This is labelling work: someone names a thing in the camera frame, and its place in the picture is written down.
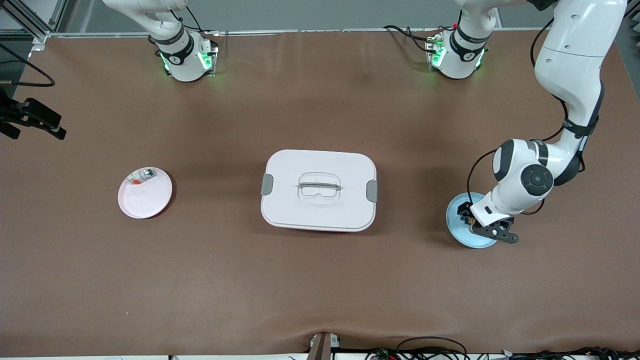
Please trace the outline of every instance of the green led light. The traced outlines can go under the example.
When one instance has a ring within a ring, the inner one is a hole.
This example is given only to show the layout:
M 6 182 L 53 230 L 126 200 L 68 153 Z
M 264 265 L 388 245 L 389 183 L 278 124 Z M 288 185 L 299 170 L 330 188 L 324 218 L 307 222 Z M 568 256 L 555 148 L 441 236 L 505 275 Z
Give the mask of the green led light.
M 476 63 L 476 69 L 480 66 L 480 63 L 482 62 L 482 55 L 484 55 L 484 50 L 482 50 L 482 52 L 478 56 L 478 61 Z
M 446 50 L 447 49 L 444 46 L 440 46 L 440 48 L 433 55 L 433 66 L 440 66 L 440 64 L 442 63 L 442 58 L 444 58 L 445 54 L 447 53 Z
M 202 62 L 202 67 L 204 67 L 205 70 L 211 69 L 212 65 L 211 65 L 211 60 L 209 59 L 210 56 L 207 53 L 199 53 L 199 54 L 200 54 L 200 62 Z
M 169 70 L 169 65 L 167 65 L 167 63 L 166 63 L 166 59 L 164 58 L 164 55 L 160 54 L 160 59 L 162 59 L 162 63 L 164 64 L 164 69 L 167 72 L 171 72 L 171 70 Z

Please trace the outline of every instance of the brown table surface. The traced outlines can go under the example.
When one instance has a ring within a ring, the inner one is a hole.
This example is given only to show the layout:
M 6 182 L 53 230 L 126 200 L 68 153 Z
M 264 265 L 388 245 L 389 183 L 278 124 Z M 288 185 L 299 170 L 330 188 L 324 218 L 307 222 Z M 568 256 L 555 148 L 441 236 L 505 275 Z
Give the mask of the brown table surface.
M 0 355 L 297 352 L 319 331 L 345 347 L 439 335 L 472 352 L 635 350 L 640 103 L 615 47 L 587 171 L 516 219 L 520 243 L 466 249 L 445 224 L 478 156 L 562 123 L 534 78 L 533 36 L 497 32 L 462 81 L 388 33 L 228 38 L 218 75 L 196 83 L 166 77 L 144 38 L 48 40 L 33 61 L 57 85 L 16 98 L 53 107 L 68 135 L 0 140 Z M 268 225 L 260 182 L 280 149 L 373 159 L 373 225 Z M 177 193 L 134 220 L 116 193 L 143 166 Z M 473 190 L 494 185 L 490 167 Z

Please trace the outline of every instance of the gray latch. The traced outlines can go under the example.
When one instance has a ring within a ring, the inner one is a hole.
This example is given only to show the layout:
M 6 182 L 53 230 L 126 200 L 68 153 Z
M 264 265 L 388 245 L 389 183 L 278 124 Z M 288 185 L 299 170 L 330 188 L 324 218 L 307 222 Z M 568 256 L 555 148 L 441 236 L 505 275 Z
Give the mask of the gray latch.
M 378 181 L 370 180 L 367 183 L 367 200 L 378 202 Z
M 273 176 L 271 174 L 264 174 L 262 176 L 262 190 L 260 194 L 267 196 L 273 191 Z

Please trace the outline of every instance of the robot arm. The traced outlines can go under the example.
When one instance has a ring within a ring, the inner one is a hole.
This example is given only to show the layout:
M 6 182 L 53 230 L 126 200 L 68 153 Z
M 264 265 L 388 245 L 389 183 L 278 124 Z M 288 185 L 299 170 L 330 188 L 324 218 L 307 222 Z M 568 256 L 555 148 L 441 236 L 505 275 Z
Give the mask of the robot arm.
M 513 216 L 577 175 L 604 95 L 600 67 L 626 6 L 625 0 L 559 0 L 535 73 L 543 88 L 566 103 L 568 119 L 556 143 L 512 139 L 497 149 L 493 173 L 498 185 L 477 203 L 459 209 L 473 233 L 495 238 L 495 224 L 513 222 Z M 495 239 L 515 242 L 517 236 Z
M 429 64 L 443 75 L 463 79 L 480 65 L 484 45 L 497 25 L 497 7 L 518 6 L 526 0 L 455 0 L 461 6 L 458 26 L 445 29 L 429 45 L 436 54 L 429 55 Z
M 128 16 L 149 32 L 160 49 L 167 72 L 179 81 L 195 81 L 213 73 L 218 45 L 194 31 L 187 31 L 171 11 L 188 0 L 103 0 L 108 7 Z

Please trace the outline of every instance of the container lid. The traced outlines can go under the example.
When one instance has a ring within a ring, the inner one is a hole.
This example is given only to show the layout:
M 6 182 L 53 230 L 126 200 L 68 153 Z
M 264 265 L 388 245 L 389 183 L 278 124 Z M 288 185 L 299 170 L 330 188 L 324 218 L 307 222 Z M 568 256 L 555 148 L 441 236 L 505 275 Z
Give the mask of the container lid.
M 271 225 L 318 231 L 361 231 L 373 223 L 376 167 L 350 152 L 282 150 L 262 180 L 262 216 Z

